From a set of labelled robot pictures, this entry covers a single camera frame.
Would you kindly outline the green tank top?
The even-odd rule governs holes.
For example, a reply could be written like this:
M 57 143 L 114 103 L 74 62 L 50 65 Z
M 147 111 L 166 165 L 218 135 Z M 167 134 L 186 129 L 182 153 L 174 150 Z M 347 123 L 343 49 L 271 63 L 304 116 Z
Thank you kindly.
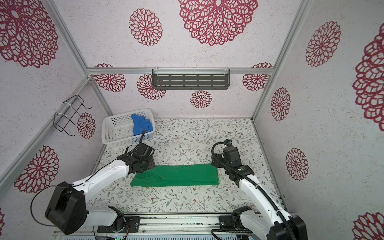
M 157 166 L 137 173 L 131 187 L 218 186 L 218 169 L 210 164 Z

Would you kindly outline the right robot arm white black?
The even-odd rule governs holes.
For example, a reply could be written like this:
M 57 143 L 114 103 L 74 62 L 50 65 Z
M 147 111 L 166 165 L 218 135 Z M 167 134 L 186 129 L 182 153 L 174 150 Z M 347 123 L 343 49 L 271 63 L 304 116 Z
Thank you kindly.
M 299 216 L 292 216 L 276 203 L 259 182 L 254 171 L 242 164 L 238 148 L 225 142 L 211 148 L 212 166 L 226 175 L 251 199 L 260 212 L 242 207 L 231 213 L 233 233 L 252 233 L 260 240 L 307 240 L 307 226 Z

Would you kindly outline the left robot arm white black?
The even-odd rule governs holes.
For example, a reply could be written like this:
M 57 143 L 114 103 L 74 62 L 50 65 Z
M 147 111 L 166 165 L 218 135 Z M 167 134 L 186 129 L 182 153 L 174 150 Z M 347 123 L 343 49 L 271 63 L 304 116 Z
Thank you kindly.
M 155 168 L 154 148 L 137 144 L 94 174 L 55 187 L 45 217 L 64 234 L 70 235 L 82 227 L 103 226 L 113 232 L 122 231 L 127 222 L 124 213 L 115 207 L 89 207 L 87 202 L 118 179 Z

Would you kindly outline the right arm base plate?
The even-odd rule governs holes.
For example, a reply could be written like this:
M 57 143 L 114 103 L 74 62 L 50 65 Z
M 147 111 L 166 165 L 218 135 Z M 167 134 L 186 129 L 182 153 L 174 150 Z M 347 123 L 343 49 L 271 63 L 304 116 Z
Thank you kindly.
M 238 215 L 221 215 L 219 216 L 220 229 L 222 230 L 233 230 L 233 231 L 248 231 L 241 223 Z

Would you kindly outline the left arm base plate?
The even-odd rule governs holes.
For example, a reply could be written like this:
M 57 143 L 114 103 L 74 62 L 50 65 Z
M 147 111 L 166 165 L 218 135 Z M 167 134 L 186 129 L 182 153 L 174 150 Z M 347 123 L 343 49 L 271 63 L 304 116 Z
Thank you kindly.
M 109 233 L 137 233 L 139 231 L 141 217 L 128 216 L 118 219 L 112 226 L 98 226 L 97 233 L 109 234 Z

